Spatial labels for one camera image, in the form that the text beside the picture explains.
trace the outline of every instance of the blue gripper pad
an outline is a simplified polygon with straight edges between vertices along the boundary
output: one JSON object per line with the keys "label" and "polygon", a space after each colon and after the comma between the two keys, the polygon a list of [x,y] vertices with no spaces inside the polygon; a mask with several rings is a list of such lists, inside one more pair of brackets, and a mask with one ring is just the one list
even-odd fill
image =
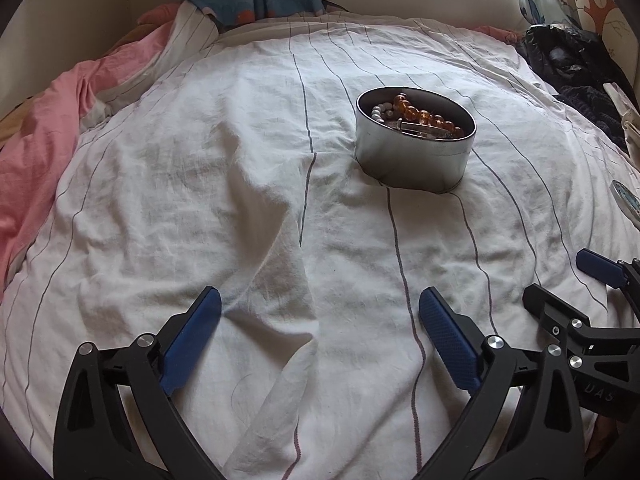
{"label": "blue gripper pad", "polygon": [[620,264],[588,249],[578,251],[575,265],[585,274],[612,288],[623,288],[626,285],[625,271]]}
{"label": "blue gripper pad", "polygon": [[451,317],[449,306],[442,304],[427,288],[420,295],[418,311],[422,325],[453,382],[461,390],[473,395],[481,384],[478,375],[479,356]]}
{"label": "blue gripper pad", "polygon": [[222,316],[222,299],[212,288],[164,354],[160,386],[169,397],[183,387]]}

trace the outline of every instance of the bed sheet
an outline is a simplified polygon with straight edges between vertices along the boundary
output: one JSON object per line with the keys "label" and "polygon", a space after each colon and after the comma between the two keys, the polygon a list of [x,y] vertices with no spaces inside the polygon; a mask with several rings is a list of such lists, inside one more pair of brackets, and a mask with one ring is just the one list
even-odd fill
{"label": "bed sheet", "polygon": [[[183,18],[180,34],[206,37],[208,20]],[[389,189],[358,166],[354,101],[383,85],[476,118],[452,192]],[[49,471],[77,346],[156,332],[206,285],[223,319],[175,403],[229,479],[412,478],[468,399],[418,321],[427,286],[521,348],[545,344],[521,304],[531,283],[595,326],[630,319],[574,258],[640,254],[608,189],[640,189],[638,172],[483,34],[344,12],[265,20],[122,102],[82,134],[0,306],[2,409]]]}

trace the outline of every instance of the metal bolt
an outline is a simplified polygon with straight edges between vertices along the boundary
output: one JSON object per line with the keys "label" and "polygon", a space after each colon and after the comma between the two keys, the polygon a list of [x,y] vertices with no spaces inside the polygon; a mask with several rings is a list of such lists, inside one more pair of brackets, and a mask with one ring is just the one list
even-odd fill
{"label": "metal bolt", "polygon": [[138,346],[146,348],[154,343],[154,337],[151,334],[143,334],[138,338]]}
{"label": "metal bolt", "polygon": [[486,339],[487,344],[494,350],[499,350],[504,346],[504,339],[497,335],[491,335]]}
{"label": "metal bolt", "polygon": [[92,352],[94,346],[91,343],[82,343],[78,349],[80,355],[88,355]]}
{"label": "metal bolt", "polygon": [[549,345],[546,347],[546,351],[549,352],[553,357],[558,357],[562,354],[562,349],[558,345]]}
{"label": "metal bolt", "polygon": [[574,355],[571,359],[569,359],[569,364],[571,368],[580,368],[582,366],[582,359],[580,359],[577,355]]}

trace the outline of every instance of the round silver container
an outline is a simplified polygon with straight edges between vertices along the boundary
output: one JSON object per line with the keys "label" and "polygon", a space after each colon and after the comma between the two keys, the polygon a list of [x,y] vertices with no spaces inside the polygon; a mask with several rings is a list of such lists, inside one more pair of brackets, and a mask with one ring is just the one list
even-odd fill
{"label": "round silver container", "polygon": [[[418,110],[428,110],[468,132],[463,139],[425,139],[399,132],[371,118],[373,107],[406,94]],[[364,92],[357,101],[355,155],[368,175],[391,187],[443,193],[465,173],[476,137],[476,121],[462,106],[434,92],[389,86]]]}

